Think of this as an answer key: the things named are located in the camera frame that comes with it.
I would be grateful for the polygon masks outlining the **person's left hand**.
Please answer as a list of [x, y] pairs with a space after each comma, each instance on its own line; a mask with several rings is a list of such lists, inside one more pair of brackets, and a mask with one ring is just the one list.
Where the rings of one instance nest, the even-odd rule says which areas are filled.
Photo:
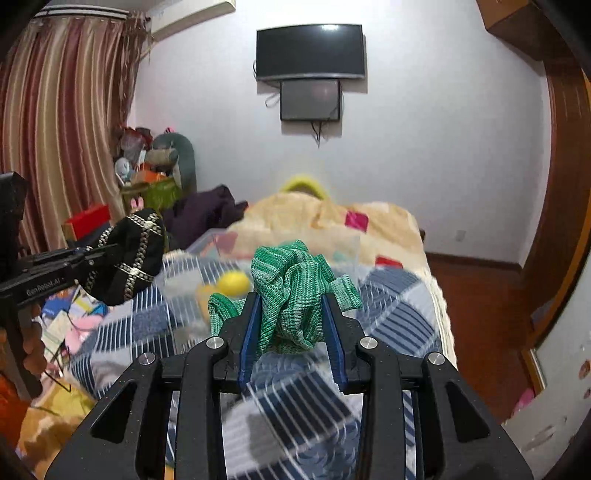
[[47, 361], [44, 356], [45, 344], [42, 341], [42, 327], [32, 320], [31, 324], [22, 330], [23, 349], [26, 357], [23, 365], [27, 371], [36, 377], [40, 377], [45, 371]]

